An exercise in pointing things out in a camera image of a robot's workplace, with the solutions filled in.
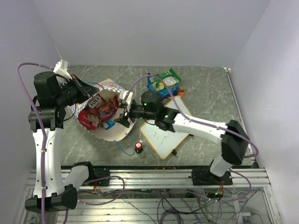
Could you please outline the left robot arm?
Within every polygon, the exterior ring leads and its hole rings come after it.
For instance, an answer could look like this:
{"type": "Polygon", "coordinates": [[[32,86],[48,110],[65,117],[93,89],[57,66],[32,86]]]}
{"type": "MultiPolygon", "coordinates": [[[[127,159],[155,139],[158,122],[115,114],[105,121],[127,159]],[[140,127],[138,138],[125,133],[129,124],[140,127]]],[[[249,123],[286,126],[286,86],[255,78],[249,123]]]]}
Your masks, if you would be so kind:
{"type": "Polygon", "coordinates": [[[28,116],[36,147],[36,183],[33,196],[25,201],[25,209],[35,213],[73,210],[77,206],[78,189],[95,181],[92,164],[76,163],[64,180],[61,175],[60,147],[65,108],[87,101],[99,90],[82,82],[74,74],[58,82],[59,74],[41,72],[34,77],[37,92],[28,116]]]}

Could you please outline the orange snack box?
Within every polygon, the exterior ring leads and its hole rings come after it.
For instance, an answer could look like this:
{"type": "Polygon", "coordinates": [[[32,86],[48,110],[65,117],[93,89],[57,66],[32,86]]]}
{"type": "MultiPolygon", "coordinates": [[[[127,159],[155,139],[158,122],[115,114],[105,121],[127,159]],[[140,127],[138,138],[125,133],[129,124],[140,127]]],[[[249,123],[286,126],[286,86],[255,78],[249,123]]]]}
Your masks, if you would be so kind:
{"type": "Polygon", "coordinates": [[[183,98],[186,93],[187,93],[187,89],[181,86],[178,88],[178,96],[180,96],[181,98],[183,98]]]}

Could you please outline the blue fruit candy bag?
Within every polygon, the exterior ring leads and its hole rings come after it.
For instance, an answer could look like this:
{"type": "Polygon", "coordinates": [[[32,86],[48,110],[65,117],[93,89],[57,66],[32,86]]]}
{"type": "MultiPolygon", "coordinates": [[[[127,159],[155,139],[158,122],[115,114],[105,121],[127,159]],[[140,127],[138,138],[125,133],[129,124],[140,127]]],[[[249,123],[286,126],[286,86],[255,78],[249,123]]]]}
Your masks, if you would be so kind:
{"type": "Polygon", "coordinates": [[[155,91],[156,94],[162,98],[169,98],[171,95],[168,91],[168,89],[170,90],[170,92],[172,93],[173,96],[176,96],[178,94],[178,88],[179,88],[179,84],[176,86],[173,86],[172,88],[166,87],[166,89],[162,90],[162,91],[155,91]]]}

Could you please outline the green snack packet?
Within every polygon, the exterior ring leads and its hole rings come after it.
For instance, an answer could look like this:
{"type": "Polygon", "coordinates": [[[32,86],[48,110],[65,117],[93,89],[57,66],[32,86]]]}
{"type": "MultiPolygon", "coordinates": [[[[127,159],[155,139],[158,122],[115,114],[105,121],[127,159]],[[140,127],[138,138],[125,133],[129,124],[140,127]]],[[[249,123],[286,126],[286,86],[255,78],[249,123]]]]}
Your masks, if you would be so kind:
{"type": "Polygon", "coordinates": [[[148,89],[150,91],[162,91],[166,89],[166,87],[172,88],[173,86],[178,85],[181,81],[181,77],[173,68],[170,68],[168,71],[161,74],[148,77],[148,89]]]}

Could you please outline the red sweet chilli packet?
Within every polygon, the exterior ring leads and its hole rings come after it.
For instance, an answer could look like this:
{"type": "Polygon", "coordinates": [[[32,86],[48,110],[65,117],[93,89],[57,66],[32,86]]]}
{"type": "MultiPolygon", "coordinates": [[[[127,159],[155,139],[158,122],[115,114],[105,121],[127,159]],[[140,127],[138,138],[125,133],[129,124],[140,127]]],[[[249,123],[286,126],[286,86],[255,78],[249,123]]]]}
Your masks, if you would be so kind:
{"type": "Polygon", "coordinates": [[[118,97],[117,95],[114,95],[111,99],[106,100],[105,103],[103,103],[99,107],[99,115],[102,119],[106,117],[111,117],[115,114],[115,112],[118,109],[118,97]]]}

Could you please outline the blue checkered paper bag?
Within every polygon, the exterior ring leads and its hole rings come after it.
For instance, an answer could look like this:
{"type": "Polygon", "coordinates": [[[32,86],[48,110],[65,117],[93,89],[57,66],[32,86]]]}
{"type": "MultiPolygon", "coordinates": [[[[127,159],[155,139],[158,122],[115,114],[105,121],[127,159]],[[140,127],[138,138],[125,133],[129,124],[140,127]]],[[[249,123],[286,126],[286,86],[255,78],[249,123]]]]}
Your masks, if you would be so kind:
{"type": "Polygon", "coordinates": [[[132,146],[135,145],[128,135],[135,123],[129,120],[129,127],[125,127],[114,121],[124,111],[119,106],[123,88],[111,79],[100,83],[88,82],[88,84],[98,88],[99,91],[83,103],[68,106],[71,118],[92,136],[108,142],[115,142],[126,155],[134,155],[135,148],[132,153],[128,153],[121,147],[120,141],[127,137],[132,146]]]}

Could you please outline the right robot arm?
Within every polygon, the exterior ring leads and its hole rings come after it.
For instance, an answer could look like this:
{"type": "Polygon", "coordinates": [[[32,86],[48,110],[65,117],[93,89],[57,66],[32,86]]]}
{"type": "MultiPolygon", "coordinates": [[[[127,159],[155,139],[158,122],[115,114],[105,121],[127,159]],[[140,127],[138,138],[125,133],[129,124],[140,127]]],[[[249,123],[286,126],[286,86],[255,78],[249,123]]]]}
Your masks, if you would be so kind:
{"type": "Polygon", "coordinates": [[[213,122],[184,114],[179,107],[174,109],[163,104],[162,99],[152,91],[142,94],[141,104],[133,99],[133,94],[122,90],[120,108],[124,111],[115,122],[129,127],[136,119],[152,120],[153,125],[163,131],[186,133],[210,140],[221,146],[221,154],[212,160],[207,181],[215,185],[232,166],[242,164],[248,147],[248,136],[236,120],[228,123],[213,122]]]}

